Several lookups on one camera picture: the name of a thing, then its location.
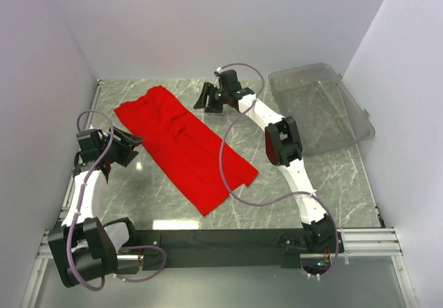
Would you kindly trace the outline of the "red t shirt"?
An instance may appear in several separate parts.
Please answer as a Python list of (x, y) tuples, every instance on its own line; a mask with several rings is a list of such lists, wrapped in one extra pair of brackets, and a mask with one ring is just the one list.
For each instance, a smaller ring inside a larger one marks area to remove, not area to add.
[[(202, 216), (227, 199), (229, 193), (218, 166), (222, 139), (165, 87), (152, 87), (114, 111), (133, 135), (145, 139), (143, 147)], [(223, 161), (233, 190), (250, 186), (259, 174), (229, 145), (225, 145)]]

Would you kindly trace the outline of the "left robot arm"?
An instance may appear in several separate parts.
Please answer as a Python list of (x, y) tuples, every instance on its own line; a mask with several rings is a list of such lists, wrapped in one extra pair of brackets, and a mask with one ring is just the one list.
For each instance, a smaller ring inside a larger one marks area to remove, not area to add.
[(88, 129), (77, 134), (74, 193), (61, 225), (48, 235), (48, 245), (65, 287), (115, 273), (118, 251), (132, 253), (138, 246), (133, 223), (126, 217), (102, 224), (98, 214), (109, 181), (111, 164), (127, 167), (144, 139), (112, 127), (109, 133)]

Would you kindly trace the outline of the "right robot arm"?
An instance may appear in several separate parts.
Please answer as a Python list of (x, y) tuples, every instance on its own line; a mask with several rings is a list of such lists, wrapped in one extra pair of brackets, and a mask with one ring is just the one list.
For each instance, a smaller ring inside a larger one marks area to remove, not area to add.
[(222, 183), (228, 193), (239, 202), (249, 206), (269, 206), (284, 199), (294, 198), (300, 211), (300, 220), (304, 230), (304, 251), (331, 251), (339, 254), (341, 243), (336, 222), (327, 206), (318, 198), (305, 169), (302, 157), (302, 142), (296, 121), (293, 117), (277, 113), (259, 99), (259, 95), (250, 88), (243, 87), (237, 72), (231, 65), (219, 67), (215, 71), (215, 82), (204, 83), (203, 89), (194, 108), (206, 113), (221, 113), (228, 105), (239, 112), (236, 124), (247, 117), (263, 132), (265, 152), (269, 162), (283, 174), (291, 192), (274, 201), (252, 203), (237, 196), (227, 183), (224, 173), (224, 150), (230, 129), (222, 139), (218, 166)]

